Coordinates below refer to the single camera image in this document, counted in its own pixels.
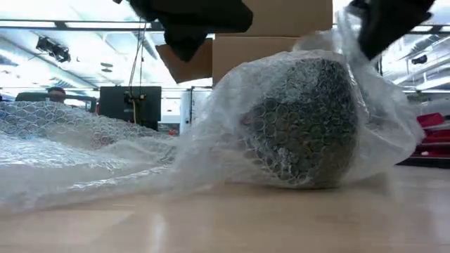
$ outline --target clear plastic wrap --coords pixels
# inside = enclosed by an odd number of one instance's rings
[[[410,156],[417,115],[360,52],[353,24],[343,11],[336,30],[230,71],[180,142],[184,183],[332,188]]]
[[[0,207],[42,208],[225,181],[330,188],[389,169],[423,137],[358,50],[349,16],[230,71],[181,137],[57,103],[0,103]]]
[[[178,141],[53,102],[0,102],[0,132],[0,211],[13,212],[168,186]]]

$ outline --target person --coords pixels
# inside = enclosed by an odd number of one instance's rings
[[[47,91],[50,95],[50,101],[64,103],[65,90],[61,87],[51,87]]]

